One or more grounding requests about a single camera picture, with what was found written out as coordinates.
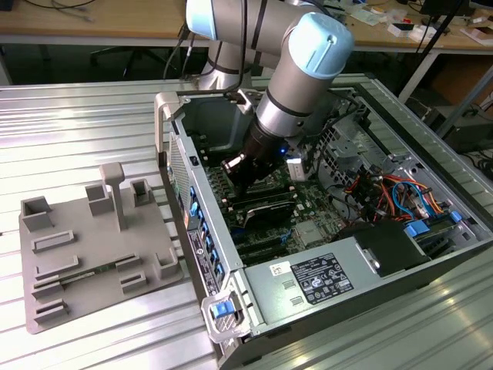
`blue latch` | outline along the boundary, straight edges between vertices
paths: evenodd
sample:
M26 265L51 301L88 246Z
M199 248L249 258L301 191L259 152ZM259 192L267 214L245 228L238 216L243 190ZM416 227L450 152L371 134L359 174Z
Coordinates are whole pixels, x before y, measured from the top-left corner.
M221 277L224 275L224 270L223 270L223 265L222 264L217 264L217 266L216 266L216 273L219 276L221 276Z
M217 251L213 249L212 253L210 254L210 262L213 264L218 258L219 256L217 255Z
M235 312L233 302L225 301L225 302L215 304L212 307L212 312L213 312L214 318L223 318L224 316L232 315Z
M451 219L457 223L459 222L460 220L462 220L462 216L459 212L457 212L456 210L453 210L452 212L450 212L450 217Z
M190 208L190 216L196 216L198 210L199 210L198 202L193 202Z
M430 228L423 220L410 222L404 229L405 233L410 237L416 237L417 235L427 233L429 230Z
M210 237L210 235L208 235L206 237L206 249L208 252L210 252L210 250L212 249L214 245L214 242L213 242L213 239Z

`black chair leg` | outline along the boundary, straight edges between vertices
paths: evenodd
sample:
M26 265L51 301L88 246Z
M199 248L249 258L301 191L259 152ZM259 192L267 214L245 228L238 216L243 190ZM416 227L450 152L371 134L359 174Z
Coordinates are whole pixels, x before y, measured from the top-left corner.
M155 60L159 64L166 65L167 60L157 55L156 53L151 52L150 50L147 49L142 50L142 53L143 55L150 57L152 60Z
M136 60L138 52L132 52L130 55L129 61L126 63L125 71L123 71L123 79L126 79L127 76L130 74L130 69L132 69L133 63Z
M98 50L97 52L91 52L90 61L92 66L97 66L98 56L104 56L107 54L114 54L116 52L132 52L134 50L131 46L114 46L112 48L106 48Z

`metal bracket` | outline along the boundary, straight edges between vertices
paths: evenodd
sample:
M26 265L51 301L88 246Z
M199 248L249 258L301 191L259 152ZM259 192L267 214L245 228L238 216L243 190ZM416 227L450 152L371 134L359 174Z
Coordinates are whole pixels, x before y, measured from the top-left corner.
M237 311L242 310L236 294L228 290L220 291L210 297L205 297L200 305L200 309L202 310L203 317L206 321L209 338L214 343L221 343L222 341L227 341L232 338L243 337L251 332L248 320L245 318L243 318L243 320L234 328L227 329L225 331L220 331L217 328L216 319L213 317L211 308L213 305L227 300L231 300L233 302L233 306Z
M164 122L175 119L182 105L183 102L176 92L161 92L154 98L154 140L157 153L164 151Z
M238 94L241 99L238 99L237 105L241 113L245 115L255 112L263 96L261 92L255 89L239 89Z

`office chair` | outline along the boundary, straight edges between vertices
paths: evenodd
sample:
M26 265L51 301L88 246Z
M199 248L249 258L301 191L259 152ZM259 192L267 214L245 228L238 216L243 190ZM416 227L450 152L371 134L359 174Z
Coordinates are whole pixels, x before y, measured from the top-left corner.
M115 46L112 48L106 48L106 49L98 50L96 52L91 52L91 56L90 56L91 66L98 65L99 56L115 54L117 52L131 52L129 61L126 63L125 70L123 71L123 76L122 76L123 79L126 79L127 76L129 75L133 63L136 61L136 59L141 59L143 56L147 56L152 60L155 60L159 64L165 66L167 62L166 59L160 57L156 53L152 52L150 49L151 48L147 48L143 46Z

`light blue joint cap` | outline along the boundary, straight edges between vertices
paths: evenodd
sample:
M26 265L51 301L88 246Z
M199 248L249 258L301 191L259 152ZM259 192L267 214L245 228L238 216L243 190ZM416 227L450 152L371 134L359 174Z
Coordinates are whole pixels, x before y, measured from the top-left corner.
M213 0L188 0L186 2L186 24L193 33L217 40Z
M354 38L328 15L307 13L291 32L288 47L300 69L315 79L333 79L353 51Z

